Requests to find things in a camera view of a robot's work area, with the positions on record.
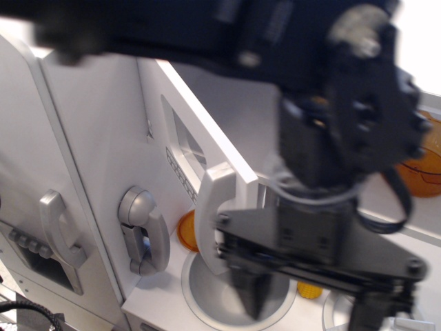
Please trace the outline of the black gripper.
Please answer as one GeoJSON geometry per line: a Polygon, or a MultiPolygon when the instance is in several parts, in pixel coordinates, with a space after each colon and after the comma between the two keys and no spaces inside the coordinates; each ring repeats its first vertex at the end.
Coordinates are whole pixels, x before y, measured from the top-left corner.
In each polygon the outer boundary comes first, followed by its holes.
{"type": "Polygon", "coordinates": [[[217,215],[220,256],[252,319],[258,319],[272,277],[284,274],[354,298],[351,331],[379,330],[386,317],[410,313],[426,262],[372,233],[352,207],[332,211],[278,206],[217,215]]]}

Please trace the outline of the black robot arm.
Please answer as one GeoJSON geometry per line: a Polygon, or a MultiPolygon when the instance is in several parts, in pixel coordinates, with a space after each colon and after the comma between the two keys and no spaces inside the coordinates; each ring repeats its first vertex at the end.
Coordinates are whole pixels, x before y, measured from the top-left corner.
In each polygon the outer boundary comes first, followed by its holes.
{"type": "Polygon", "coordinates": [[[404,217],[409,191],[396,166],[425,155],[431,130],[419,89],[395,63],[396,1],[2,1],[29,21],[38,46],[64,63],[117,53],[198,66],[275,85],[274,208],[216,213],[214,250],[247,314],[257,318],[274,274],[351,295],[350,330],[379,330],[413,309],[427,273],[387,240],[405,222],[362,216],[362,184],[380,173],[404,217]]]}

